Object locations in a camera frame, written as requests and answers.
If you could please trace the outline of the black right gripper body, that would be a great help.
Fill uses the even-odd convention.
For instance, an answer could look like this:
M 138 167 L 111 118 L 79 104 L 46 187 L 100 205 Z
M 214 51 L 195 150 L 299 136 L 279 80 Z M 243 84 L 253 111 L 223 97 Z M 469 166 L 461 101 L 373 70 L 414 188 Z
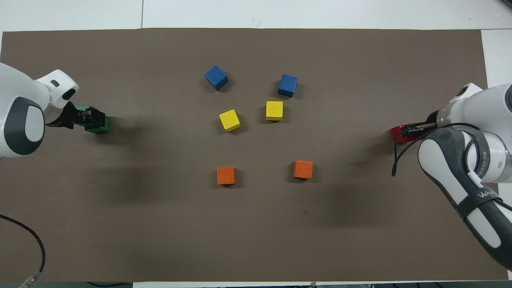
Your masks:
M 430 115 L 427 117 L 427 119 L 424 122 L 419 122 L 416 124 L 416 136 L 420 137 L 424 135 L 427 132 L 430 132 L 431 130 L 437 128 L 437 116 L 438 111 L 434 111 L 430 113 Z

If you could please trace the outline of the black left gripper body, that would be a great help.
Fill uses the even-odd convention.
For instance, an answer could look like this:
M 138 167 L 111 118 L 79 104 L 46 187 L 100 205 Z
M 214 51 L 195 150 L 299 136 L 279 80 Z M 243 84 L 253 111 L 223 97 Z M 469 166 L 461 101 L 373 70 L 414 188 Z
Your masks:
M 85 112 L 86 108 L 77 109 L 72 102 L 68 102 L 56 120 L 50 122 L 50 127 L 73 129 L 75 125 L 85 126 Z

